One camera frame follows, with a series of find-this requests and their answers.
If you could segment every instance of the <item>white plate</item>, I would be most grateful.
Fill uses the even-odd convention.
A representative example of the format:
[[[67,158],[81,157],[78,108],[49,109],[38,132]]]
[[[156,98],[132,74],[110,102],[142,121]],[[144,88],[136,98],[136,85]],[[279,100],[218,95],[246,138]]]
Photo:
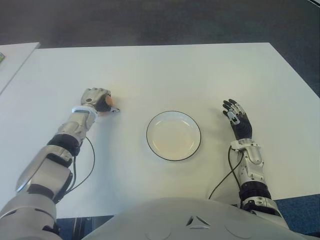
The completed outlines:
[[[146,130],[146,140],[159,157],[180,161],[199,148],[201,133],[197,123],[179,111],[165,111],[155,116]]]

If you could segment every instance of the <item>plate rim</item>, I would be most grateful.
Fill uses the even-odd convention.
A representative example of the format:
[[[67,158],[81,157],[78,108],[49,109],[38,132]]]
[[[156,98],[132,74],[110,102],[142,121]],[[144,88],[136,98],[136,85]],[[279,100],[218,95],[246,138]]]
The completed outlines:
[[[149,141],[148,141],[148,130],[149,130],[149,126],[150,126],[151,122],[153,121],[153,119],[155,119],[155,118],[156,118],[157,116],[159,116],[160,114],[164,114],[164,113],[168,113],[168,112],[176,112],[176,113],[180,113],[180,114],[184,114],[184,115],[188,116],[189,118],[191,118],[191,119],[194,121],[195,125],[197,126],[197,128],[198,128],[198,130],[199,130],[199,133],[200,133],[200,141],[199,141],[199,144],[198,144],[197,148],[194,150],[194,152],[193,152],[192,154],[190,154],[189,156],[185,157],[185,158],[178,159],[178,160],[167,159],[167,158],[165,158],[165,157],[162,157],[162,156],[158,155],[158,154],[152,149],[152,147],[151,147],[150,144],[149,144]],[[162,159],[164,159],[164,160],[167,160],[167,161],[178,162],[178,161],[182,161],[182,160],[186,160],[186,159],[190,158],[191,156],[193,156],[193,155],[198,151],[198,149],[199,149],[199,147],[200,147],[200,144],[201,144],[202,135],[201,135],[201,130],[200,130],[200,127],[199,127],[198,123],[197,123],[191,116],[189,116],[188,114],[186,114],[186,113],[184,113],[184,112],[182,112],[182,111],[168,110],[168,111],[163,111],[163,112],[158,113],[157,115],[155,115],[155,116],[149,121],[148,126],[147,126],[146,131],[145,131],[145,138],[146,138],[146,142],[147,142],[149,148],[151,149],[151,151],[152,151],[155,155],[157,155],[158,157],[160,157],[160,158],[162,158]]]

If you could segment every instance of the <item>white table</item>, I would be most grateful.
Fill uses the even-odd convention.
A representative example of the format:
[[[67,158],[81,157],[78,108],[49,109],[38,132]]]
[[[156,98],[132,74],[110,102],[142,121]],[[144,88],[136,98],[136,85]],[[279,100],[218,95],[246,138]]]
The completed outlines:
[[[0,96],[0,207],[92,87],[111,90],[121,112],[100,117],[88,133],[95,169],[57,205],[59,218],[114,215],[161,197],[207,198],[229,172],[228,98],[251,120],[273,199],[320,192],[320,100],[269,43],[55,48],[35,50]],[[187,160],[166,161],[148,147],[149,121],[167,110],[200,127],[200,148]],[[84,141],[77,182],[92,160]],[[238,202],[231,176],[213,199]]]
[[[0,52],[5,55],[5,59],[0,63],[0,95],[39,45],[38,42],[0,45]]]

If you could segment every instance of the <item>black cable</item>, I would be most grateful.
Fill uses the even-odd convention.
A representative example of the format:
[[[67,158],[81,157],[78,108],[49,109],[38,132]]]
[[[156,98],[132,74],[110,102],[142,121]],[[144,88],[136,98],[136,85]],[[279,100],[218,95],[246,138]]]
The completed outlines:
[[[234,176],[234,179],[235,179],[235,181],[236,181],[236,184],[237,184],[238,187],[239,187],[239,191],[241,191],[240,182],[239,182],[239,180],[238,180],[238,178],[237,178],[237,176],[236,176],[236,174],[235,174],[234,169],[233,169],[232,166],[231,166],[230,151],[231,151],[231,146],[229,147],[229,150],[228,150],[228,162],[229,162],[229,166],[230,166],[231,172],[232,172],[232,174],[233,174],[233,176]],[[240,208],[241,208],[241,209],[243,208],[243,201],[242,201],[242,200],[240,200]]]
[[[229,166],[231,165],[230,164],[230,151],[231,151],[231,146],[229,148],[229,151],[228,151],[228,161],[229,161]],[[216,191],[216,189],[224,182],[224,180],[226,180],[226,178],[233,172],[234,173],[234,170],[240,165],[240,163],[242,162],[242,159],[244,158],[244,154],[242,153],[242,157],[240,159],[240,161],[238,162],[238,164],[234,167],[234,168],[231,168],[231,171],[218,183],[218,185],[212,190],[210,196],[208,199],[210,199],[212,197],[212,195],[214,194],[214,192]]]
[[[85,137],[88,142],[90,143],[91,145],[91,148],[92,148],[92,153],[93,153],[93,164],[92,164],[92,168],[91,168],[91,171],[89,172],[89,174],[77,185],[75,186],[74,188],[71,188],[70,190],[66,191],[64,195],[67,195],[68,193],[70,193],[71,191],[75,190],[77,187],[79,187],[85,180],[88,179],[88,177],[90,177],[91,173],[93,172],[94,168],[95,168],[95,163],[96,163],[96,153],[95,153],[95,149],[94,149],[94,146],[93,144],[91,143],[91,141],[89,140],[88,137]]]

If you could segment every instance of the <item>floor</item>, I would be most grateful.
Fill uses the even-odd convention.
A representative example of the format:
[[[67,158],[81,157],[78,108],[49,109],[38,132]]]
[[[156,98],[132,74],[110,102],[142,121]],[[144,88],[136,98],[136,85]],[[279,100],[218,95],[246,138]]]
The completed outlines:
[[[320,8],[308,0],[1,0],[0,23],[0,45],[42,48],[269,42],[320,96]],[[277,204],[294,231],[320,232],[320,195]],[[84,218],[84,234],[109,218]],[[71,239],[73,219],[58,223]]]

